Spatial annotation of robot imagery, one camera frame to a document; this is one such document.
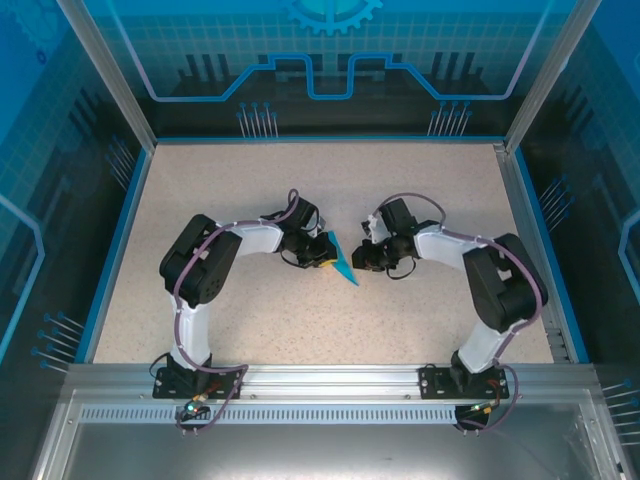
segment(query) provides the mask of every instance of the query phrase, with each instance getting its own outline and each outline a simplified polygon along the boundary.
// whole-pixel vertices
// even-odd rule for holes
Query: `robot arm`
[[[315,205],[298,197],[295,210],[286,220],[269,223],[280,213],[222,232],[196,261],[182,283],[180,338],[184,351],[198,365],[208,366],[211,362],[208,343],[211,302],[220,293],[237,257],[288,251],[296,256],[295,265],[300,268],[319,267],[337,259],[336,247],[329,240],[328,233],[323,231],[325,222]],[[207,216],[194,216],[162,260],[160,275],[164,278],[174,314],[176,303],[172,292],[178,277],[194,252],[218,228],[220,225]],[[175,342],[167,363],[178,371],[195,370],[184,360]],[[189,376],[188,372],[179,373],[182,377]]]
[[[496,249],[452,236],[434,221],[419,224],[401,199],[382,206],[362,225],[369,239],[353,253],[354,268],[389,274],[401,259],[411,257],[434,260],[466,272],[480,322],[452,357],[451,377],[459,390],[464,390],[474,375],[494,365],[514,330],[533,316],[536,299],[531,285],[520,269]],[[547,290],[520,239],[506,234],[493,241],[525,265],[546,304]]]

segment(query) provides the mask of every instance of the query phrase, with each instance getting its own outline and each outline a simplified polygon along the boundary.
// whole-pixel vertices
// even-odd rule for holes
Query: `speckled floor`
[[[364,238],[360,222],[399,191],[436,199],[452,230],[515,232],[491,145],[161,145],[94,361],[148,363],[171,348],[171,306],[158,266],[194,214],[223,223],[254,219],[283,209],[291,187],[320,208],[348,258]],[[438,218],[418,200],[407,203],[419,220]],[[360,287],[332,267],[300,270],[279,255],[239,258],[214,301],[214,361],[447,362],[478,321],[462,272],[423,261],[404,281],[356,275]],[[519,335],[503,359],[551,362],[541,322]]]

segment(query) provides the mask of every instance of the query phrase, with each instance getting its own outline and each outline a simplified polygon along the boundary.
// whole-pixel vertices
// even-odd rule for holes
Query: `gear icon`
[[[0,0],[0,13],[12,13],[22,31],[40,50],[46,50],[59,30],[55,0]]]
[[[346,34],[349,28],[360,28],[362,20],[371,20],[373,10],[382,7],[382,0],[283,0],[283,6],[300,28],[331,36],[338,30]]]

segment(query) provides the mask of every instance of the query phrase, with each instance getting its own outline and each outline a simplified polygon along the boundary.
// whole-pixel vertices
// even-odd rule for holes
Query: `glass wall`
[[[54,1],[0,2],[0,67],[0,476],[18,479],[78,347],[140,144]]]
[[[574,0],[88,0],[156,135],[504,135]]]
[[[604,386],[640,373],[640,4],[604,0],[522,152]],[[612,394],[636,432],[626,385]],[[623,436],[633,442],[633,436]]]

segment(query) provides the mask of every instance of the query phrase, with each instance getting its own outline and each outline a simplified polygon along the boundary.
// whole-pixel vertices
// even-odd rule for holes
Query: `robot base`
[[[211,366],[211,357],[204,367]],[[238,373],[206,373],[186,369],[167,356],[167,366],[158,369],[153,398],[190,399],[207,392],[210,400],[224,400],[238,378]],[[240,397],[241,386],[233,398]]]
[[[451,377],[450,367],[427,365],[418,369],[418,384],[423,400],[493,400],[496,398],[496,391],[490,380],[495,380],[500,385],[501,400],[509,398],[507,378],[501,369],[492,367],[472,375],[462,392]]]

